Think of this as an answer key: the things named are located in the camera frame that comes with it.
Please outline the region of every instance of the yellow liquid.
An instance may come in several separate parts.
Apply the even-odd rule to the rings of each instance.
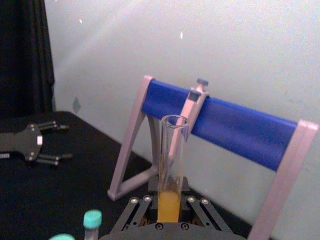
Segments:
[[[158,198],[158,222],[177,223],[180,211],[180,198],[173,191],[164,191]]]

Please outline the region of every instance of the teal cap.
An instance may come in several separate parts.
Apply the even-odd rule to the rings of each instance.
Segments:
[[[83,226],[86,229],[96,229],[101,225],[102,214],[99,210],[89,210],[84,214]]]
[[[69,234],[62,233],[51,237],[49,240],[75,240],[75,238]]]

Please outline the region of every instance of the blue roller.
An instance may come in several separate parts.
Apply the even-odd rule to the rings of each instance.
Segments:
[[[157,119],[180,114],[188,93],[153,79],[142,112]],[[296,127],[296,122],[208,97],[191,133],[277,171]]]

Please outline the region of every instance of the black tablecloth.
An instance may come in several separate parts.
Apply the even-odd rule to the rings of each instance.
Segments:
[[[73,159],[61,162],[58,168],[46,164],[27,167],[17,157],[0,159],[1,240],[48,240],[60,233],[83,239],[83,215],[90,209],[102,212],[102,237],[111,231],[131,197],[148,193],[145,184],[116,202],[108,197],[121,145],[70,112],[2,120],[0,132],[17,132],[30,123],[53,120],[69,125],[70,130],[45,135],[42,152],[72,153]],[[124,178],[148,167],[146,160],[132,153]],[[246,237],[250,226],[220,207],[217,210],[234,233]]]

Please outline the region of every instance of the black curtain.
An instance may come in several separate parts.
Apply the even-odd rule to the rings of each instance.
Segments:
[[[2,0],[0,119],[51,112],[53,84],[44,0]]]

